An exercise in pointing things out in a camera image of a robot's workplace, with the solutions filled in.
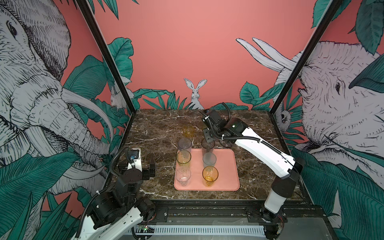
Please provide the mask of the teal frosted tumbler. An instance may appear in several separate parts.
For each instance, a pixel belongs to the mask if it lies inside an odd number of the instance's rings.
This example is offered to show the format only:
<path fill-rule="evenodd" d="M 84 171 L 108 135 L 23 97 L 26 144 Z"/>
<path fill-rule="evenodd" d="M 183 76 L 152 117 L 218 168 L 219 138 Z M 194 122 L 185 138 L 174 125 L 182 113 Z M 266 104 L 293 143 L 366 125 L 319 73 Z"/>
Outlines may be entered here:
<path fill-rule="evenodd" d="M 203 166 L 206 167 L 214 167 L 217 162 L 217 157 L 213 153 L 205 153 L 203 155 Z"/>

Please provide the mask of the tall yellow tumbler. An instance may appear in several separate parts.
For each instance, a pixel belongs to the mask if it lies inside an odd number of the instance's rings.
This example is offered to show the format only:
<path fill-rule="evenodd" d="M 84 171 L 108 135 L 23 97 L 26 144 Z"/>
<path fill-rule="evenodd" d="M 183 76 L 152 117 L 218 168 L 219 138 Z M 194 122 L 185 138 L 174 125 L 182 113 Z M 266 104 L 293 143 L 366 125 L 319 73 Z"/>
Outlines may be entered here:
<path fill-rule="evenodd" d="M 202 171 L 203 183 L 207 187 L 211 187 L 219 177 L 219 171 L 213 166 L 207 166 Z"/>

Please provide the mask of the short yellow tumbler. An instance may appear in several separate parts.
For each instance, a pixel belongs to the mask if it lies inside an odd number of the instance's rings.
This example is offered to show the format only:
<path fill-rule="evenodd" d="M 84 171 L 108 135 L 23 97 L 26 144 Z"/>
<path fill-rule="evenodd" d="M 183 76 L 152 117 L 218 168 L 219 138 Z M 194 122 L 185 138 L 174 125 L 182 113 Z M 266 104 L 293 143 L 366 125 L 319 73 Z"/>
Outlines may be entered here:
<path fill-rule="evenodd" d="M 184 125 L 182 134 L 185 138 L 193 139 L 195 137 L 195 127 L 191 124 Z"/>

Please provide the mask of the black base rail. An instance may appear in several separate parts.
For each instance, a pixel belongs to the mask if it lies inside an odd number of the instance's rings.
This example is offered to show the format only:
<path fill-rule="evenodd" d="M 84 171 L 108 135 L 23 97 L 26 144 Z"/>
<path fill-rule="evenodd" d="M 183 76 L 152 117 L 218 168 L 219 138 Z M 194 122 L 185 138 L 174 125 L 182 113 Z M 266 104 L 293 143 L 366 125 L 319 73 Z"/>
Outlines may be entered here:
<path fill-rule="evenodd" d="M 197 218 L 224 219 L 245 218 L 249 223 L 269 224 L 260 209 L 263 200 L 152 200 L 155 218 L 151 223 L 166 223 L 171 218 L 187 220 Z M 291 218 L 324 218 L 320 206 L 304 201 L 287 200 L 279 211 L 285 222 Z"/>

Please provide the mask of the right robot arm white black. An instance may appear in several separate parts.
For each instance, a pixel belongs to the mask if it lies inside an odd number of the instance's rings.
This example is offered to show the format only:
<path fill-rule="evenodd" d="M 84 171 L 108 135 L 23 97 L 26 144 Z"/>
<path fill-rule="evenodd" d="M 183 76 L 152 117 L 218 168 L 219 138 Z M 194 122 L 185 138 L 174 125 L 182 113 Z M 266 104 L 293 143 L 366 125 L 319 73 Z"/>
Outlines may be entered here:
<path fill-rule="evenodd" d="M 266 222 L 273 222 L 283 204 L 291 198 L 298 184 L 305 160 L 294 158 L 260 137 L 238 118 L 223 119 L 216 110 L 200 110 L 207 126 L 204 136 L 207 142 L 214 140 L 235 144 L 266 164 L 276 175 L 267 199 L 260 210 Z"/>

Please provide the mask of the black frame post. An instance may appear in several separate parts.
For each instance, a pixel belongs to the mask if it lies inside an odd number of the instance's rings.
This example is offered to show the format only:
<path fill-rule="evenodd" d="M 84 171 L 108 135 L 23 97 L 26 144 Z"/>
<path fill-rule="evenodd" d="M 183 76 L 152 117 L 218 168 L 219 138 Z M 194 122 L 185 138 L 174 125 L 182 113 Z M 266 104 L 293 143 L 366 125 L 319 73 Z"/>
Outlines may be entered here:
<path fill-rule="evenodd" d="M 102 35 L 102 32 L 97 24 L 97 21 L 95 20 L 95 17 L 94 17 L 94 14 L 93 12 L 91 11 L 91 7 L 90 7 L 90 4 L 88 1 L 85 1 L 85 0 L 76 0 L 76 3 L 102 53 L 102 56 L 105 60 L 105 62 L 107 63 L 107 66 L 109 68 L 109 70 L 111 71 L 111 74 L 115 80 L 115 82 L 117 83 L 122 95 L 123 95 L 123 98 L 128 106 L 128 109 L 129 111 L 131 112 L 131 114 L 135 114 L 136 113 L 136 109 L 131 101 L 131 98 L 129 97 L 128 93 L 127 93 L 127 89 L 125 87 L 125 85 L 123 84 L 123 81 L 122 81 L 122 78 L 121 78 L 121 75 L 119 73 L 119 70 L 117 68 L 117 65 L 112 57 L 112 54 L 108 48 L 108 45 L 106 44 L 105 42 L 105 39 Z"/>
<path fill-rule="evenodd" d="M 336 14 L 339 7 L 342 5 L 342 0 L 333 0 L 330 1 L 327 5 L 325 12 L 323 13 L 320 22 L 318 26 L 316 27 L 315 31 L 313 32 L 308 44 L 306 45 L 305 49 L 303 50 L 303 53 L 301 57 L 299 58 L 298 62 L 296 63 L 294 69 L 292 70 L 292 73 L 290 74 L 287 82 L 285 83 L 281 93 L 279 94 L 277 100 L 275 101 L 273 107 L 270 109 L 270 114 L 274 115 L 280 106 L 280 104 L 283 102 L 286 94 L 291 89 L 293 83 L 298 78 L 298 75 L 302 68 L 304 67 L 305 63 L 311 56 L 313 50 L 315 49 L 317 43 L 323 36 L 324 32 L 326 31 L 327 27 L 329 26 L 330 22 L 332 21 L 334 15 Z"/>

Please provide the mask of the tall light green tumbler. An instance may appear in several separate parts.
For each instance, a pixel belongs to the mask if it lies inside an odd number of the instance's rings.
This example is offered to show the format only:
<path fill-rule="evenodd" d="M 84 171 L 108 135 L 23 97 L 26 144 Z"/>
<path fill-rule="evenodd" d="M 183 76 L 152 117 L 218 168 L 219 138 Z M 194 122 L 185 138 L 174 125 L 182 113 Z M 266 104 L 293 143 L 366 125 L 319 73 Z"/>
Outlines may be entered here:
<path fill-rule="evenodd" d="M 182 150 L 177 152 L 177 164 L 179 167 L 190 167 L 192 155 L 187 150 Z"/>

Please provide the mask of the left black frame post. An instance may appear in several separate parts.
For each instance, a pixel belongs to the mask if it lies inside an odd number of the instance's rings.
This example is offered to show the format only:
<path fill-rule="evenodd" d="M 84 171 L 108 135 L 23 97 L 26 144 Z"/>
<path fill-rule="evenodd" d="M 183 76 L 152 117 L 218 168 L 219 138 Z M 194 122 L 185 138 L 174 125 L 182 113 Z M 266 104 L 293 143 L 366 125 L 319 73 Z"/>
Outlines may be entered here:
<path fill-rule="evenodd" d="M 136 109 L 131 101 L 131 98 L 129 97 L 128 93 L 127 93 L 127 89 L 125 87 L 125 85 L 123 84 L 123 81 L 122 81 L 122 78 L 121 78 L 121 75 L 119 73 L 119 70 L 117 68 L 117 65 L 112 57 L 112 54 L 108 48 L 108 45 L 106 44 L 105 42 L 105 39 L 102 35 L 102 32 L 97 24 L 97 21 L 95 20 L 95 17 L 94 17 L 94 14 L 93 12 L 91 11 L 91 7 L 90 7 L 90 4 L 88 1 L 85 1 L 85 0 L 76 0 L 76 3 L 102 53 L 102 56 L 105 60 L 105 62 L 107 63 L 107 66 L 109 68 L 109 70 L 111 71 L 111 74 L 115 80 L 115 82 L 117 83 L 122 95 L 123 95 L 123 98 L 128 106 L 128 109 L 129 111 L 131 112 L 131 114 L 135 114 L 136 113 Z"/>

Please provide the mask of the pink plastic tray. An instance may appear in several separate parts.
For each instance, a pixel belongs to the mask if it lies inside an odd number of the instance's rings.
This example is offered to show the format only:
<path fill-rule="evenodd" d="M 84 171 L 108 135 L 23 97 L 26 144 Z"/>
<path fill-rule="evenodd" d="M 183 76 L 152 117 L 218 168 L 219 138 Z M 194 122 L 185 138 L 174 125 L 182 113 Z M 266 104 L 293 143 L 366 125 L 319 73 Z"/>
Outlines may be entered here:
<path fill-rule="evenodd" d="M 178 191 L 237 191 L 240 188 L 235 154 L 230 149 L 215 149 L 217 157 L 215 168 L 218 169 L 218 179 L 209 187 L 203 179 L 203 153 L 201 149 L 192 149 L 190 161 L 191 177 L 187 185 L 181 185 L 177 180 L 174 187 Z"/>

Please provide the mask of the right black frame post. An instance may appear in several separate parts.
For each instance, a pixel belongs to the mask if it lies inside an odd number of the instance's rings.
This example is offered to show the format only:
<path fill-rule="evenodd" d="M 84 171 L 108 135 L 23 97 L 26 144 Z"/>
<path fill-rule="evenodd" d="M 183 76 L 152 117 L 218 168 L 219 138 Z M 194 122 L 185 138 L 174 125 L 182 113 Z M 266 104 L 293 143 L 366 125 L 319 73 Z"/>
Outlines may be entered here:
<path fill-rule="evenodd" d="M 315 49 L 317 43 L 323 36 L 324 32 L 326 31 L 327 27 L 329 26 L 330 22 L 332 21 L 334 15 L 336 14 L 339 7 L 342 5 L 342 0 L 333 0 L 330 1 L 327 5 L 325 12 L 323 13 L 320 22 L 318 26 L 316 27 L 315 31 L 313 32 L 308 44 L 306 45 L 305 49 L 303 50 L 303 53 L 301 57 L 299 58 L 298 62 L 296 63 L 294 69 L 292 70 L 292 73 L 290 74 L 287 82 L 285 83 L 281 93 L 279 94 L 277 100 L 275 101 L 273 107 L 270 109 L 270 114 L 274 115 L 280 106 L 280 104 L 283 102 L 286 94 L 291 89 L 293 83 L 298 78 L 298 75 L 302 68 L 304 67 L 305 63 L 311 56 L 313 50 Z"/>

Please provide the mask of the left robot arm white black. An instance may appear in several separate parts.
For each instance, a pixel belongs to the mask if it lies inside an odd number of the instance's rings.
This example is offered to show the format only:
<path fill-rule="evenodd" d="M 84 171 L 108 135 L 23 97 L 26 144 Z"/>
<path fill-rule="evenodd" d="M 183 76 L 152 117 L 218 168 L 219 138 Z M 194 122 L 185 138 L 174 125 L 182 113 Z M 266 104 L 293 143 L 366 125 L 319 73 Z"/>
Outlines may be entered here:
<path fill-rule="evenodd" d="M 155 204 L 139 195 L 142 183 L 155 176 L 155 161 L 148 169 L 141 169 L 139 160 L 134 163 L 118 170 L 115 184 L 89 202 L 73 240 L 117 240 L 135 225 L 155 218 Z"/>

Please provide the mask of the tall dark grey tumbler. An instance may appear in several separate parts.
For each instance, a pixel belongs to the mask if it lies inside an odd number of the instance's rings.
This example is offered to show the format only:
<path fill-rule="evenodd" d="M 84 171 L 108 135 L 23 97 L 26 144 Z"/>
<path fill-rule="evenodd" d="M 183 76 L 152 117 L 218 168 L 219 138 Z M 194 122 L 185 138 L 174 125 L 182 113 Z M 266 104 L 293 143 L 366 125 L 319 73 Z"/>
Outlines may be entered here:
<path fill-rule="evenodd" d="M 214 151 L 215 146 L 215 141 L 207 142 L 206 139 L 203 139 L 201 141 L 202 154 L 205 155 L 206 153 L 212 153 Z"/>

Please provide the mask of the white perforated strip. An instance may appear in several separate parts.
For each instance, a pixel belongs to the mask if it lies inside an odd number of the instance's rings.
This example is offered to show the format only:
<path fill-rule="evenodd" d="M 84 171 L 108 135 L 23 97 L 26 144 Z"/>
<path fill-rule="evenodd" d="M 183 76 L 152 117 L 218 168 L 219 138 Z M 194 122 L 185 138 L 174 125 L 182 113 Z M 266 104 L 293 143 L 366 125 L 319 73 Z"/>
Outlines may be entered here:
<path fill-rule="evenodd" d="M 203 225 L 148 225 L 135 226 L 134 233 L 140 235 L 230 235 L 265 237 L 263 226 L 203 226 Z"/>

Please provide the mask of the tall blue-grey clear tumbler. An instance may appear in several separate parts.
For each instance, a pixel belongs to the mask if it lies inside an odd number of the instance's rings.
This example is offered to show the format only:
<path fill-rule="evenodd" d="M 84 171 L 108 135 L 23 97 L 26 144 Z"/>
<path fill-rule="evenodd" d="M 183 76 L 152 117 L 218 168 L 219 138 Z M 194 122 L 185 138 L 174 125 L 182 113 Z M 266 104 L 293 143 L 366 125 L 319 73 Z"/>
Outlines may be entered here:
<path fill-rule="evenodd" d="M 179 151 L 188 151 L 191 152 L 192 141 L 189 138 L 181 138 L 178 140 L 178 149 Z"/>

